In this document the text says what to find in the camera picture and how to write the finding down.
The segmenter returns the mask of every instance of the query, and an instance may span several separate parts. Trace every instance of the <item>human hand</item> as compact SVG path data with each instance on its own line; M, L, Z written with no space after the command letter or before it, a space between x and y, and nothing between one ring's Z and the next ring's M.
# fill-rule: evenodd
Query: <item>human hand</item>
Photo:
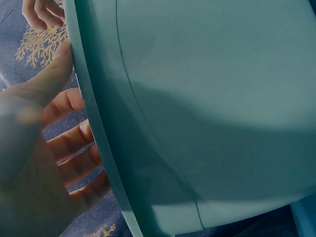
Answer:
M69 43L26 83L0 93L0 236L56 237L110 188L105 171L87 186L67 187L101 165L97 147L57 165L93 142L84 121L46 142L42 129L83 109L79 89L59 93L72 72Z
M54 0L23 0L22 13L34 28L46 30L47 26L64 25L64 10Z

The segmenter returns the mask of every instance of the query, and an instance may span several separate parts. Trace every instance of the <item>dark line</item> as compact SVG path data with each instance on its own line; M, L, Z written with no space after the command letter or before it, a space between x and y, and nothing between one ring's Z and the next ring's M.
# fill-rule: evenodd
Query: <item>dark line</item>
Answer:
M11 15L11 13L14 11L14 9L12 9L10 11L10 13L0 22L0 25L9 17L9 15Z
M145 116L145 114L144 114L144 112L143 112L143 110L142 110L142 108L141 108L141 106L140 106L140 103L139 103L139 101L138 101L138 99L137 99L137 97L136 97L136 93L135 93L135 91L134 91L134 89L133 89L132 82L130 81L130 78L129 78L129 75L128 75L128 72L127 72L127 68L126 68L126 64L125 64L124 56L123 56L123 50L122 50L122 46L121 46L121 43L120 43L120 37L119 37L118 0L116 0L116 2L115 2L115 12L116 12L116 24L117 24L118 45L119 45L119 50L120 50L120 54L121 54L121 58L122 58L122 63L123 63L123 67L124 67L124 70L125 70L125 73L126 73L126 77L127 77L127 79L128 79L129 86L130 86L130 88L131 88L131 90L132 90L132 93L133 93L133 95L134 95L134 98L135 98L135 100L136 100L136 103L137 103L137 105L138 105L138 108L139 108L139 110L140 110L140 112L141 112L141 114L142 114L142 117L143 117L143 119L145 120L145 123L147 124L147 126L148 126L148 128L149 128L151 134L152 134L153 137L155 138L156 142L157 142L157 143L159 144L159 146L161 147L160 142L158 142L157 137L156 137L154 131L152 130L150 124L148 123L147 118L146 118L146 116ZM201 224L201 227L202 227L204 230L206 230L206 228L205 228L204 225L203 225L201 216L200 216L200 212L199 212L199 209L198 209L198 201L197 201L196 195L195 195L194 191L192 190L192 188L191 188L189 182L187 181L187 179L186 179L185 177L183 177L183 180L185 181L186 185L189 187L190 191L192 192L192 196L193 196L193 199L194 199L194 202L195 202L195 206L196 206L196 209L197 209L197 214L198 214L198 218L199 218L199 222L200 222L200 224Z

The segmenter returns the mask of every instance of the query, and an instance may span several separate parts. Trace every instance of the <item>patterned fabric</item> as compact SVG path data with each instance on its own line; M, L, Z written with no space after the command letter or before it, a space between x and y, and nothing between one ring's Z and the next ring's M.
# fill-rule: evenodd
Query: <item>patterned fabric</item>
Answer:
M21 14L21 0L0 0L0 91L25 82L46 67L60 42L67 38L66 27L39 31L31 28ZM72 75L67 88L77 87ZM51 139L86 118L80 111L50 126L44 135ZM99 170L70 190L92 180ZM109 193L89 212L78 217L62 237L131 237L116 199ZM181 237L298 237L289 207L226 226Z

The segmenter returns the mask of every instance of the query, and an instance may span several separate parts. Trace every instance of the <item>plastic container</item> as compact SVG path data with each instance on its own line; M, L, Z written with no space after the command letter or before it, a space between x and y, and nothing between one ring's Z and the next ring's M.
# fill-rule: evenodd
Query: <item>plastic container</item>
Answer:
M136 237L259 215L315 191L308 0L67 0L86 111Z

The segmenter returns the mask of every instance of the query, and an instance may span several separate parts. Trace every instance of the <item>finger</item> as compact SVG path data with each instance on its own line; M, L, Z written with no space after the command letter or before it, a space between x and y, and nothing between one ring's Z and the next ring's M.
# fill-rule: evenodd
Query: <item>finger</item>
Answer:
M51 64L28 82L9 87L2 95L14 95L43 108L63 89L73 69L70 43L61 43Z
M59 166L66 187L82 180L101 165L96 145Z
M71 192L70 197L81 214L97 204L109 190L110 183L108 177L105 171L102 171L87 186Z
M43 3L43 1L36 1L34 9L38 17L46 24L56 27L62 27L64 25L64 22L60 18L54 16L46 9L46 5Z
M30 26L34 28L39 28L42 30L47 29L46 23L39 19L38 15L36 14L34 7L35 7L36 0L24 0L22 5L22 14L25 19L28 21Z
M46 4L46 7L56 16L65 18L64 10L60 6L58 6L58 4L54 0L49 1Z
M73 155L86 145L93 142L93 135L88 120L47 142L56 161Z
M83 107L79 88L71 88L60 92L44 109L44 127L47 127L70 112L82 110Z

